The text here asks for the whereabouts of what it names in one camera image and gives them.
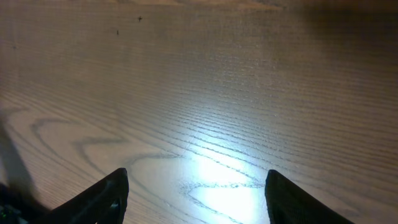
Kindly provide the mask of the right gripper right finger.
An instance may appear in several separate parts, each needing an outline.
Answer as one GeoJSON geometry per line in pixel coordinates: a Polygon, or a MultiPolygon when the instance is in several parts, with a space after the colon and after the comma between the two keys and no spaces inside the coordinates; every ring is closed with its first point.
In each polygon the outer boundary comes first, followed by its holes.
{"type": "Polygon", "coordinates": [[[271,224],[353,224],[274,169],[267,173],[265,198],[271,224]]]}

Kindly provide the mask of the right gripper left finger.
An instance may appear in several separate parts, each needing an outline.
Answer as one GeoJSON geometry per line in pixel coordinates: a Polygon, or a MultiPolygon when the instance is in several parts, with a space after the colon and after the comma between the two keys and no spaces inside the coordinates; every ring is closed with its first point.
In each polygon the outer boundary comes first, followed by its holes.
{"type": "Polygon", "coordinates": [[[122,224],[127,209],[127,170],[118,168],[76,197],[37,219],[48,224],[122,224]]]}

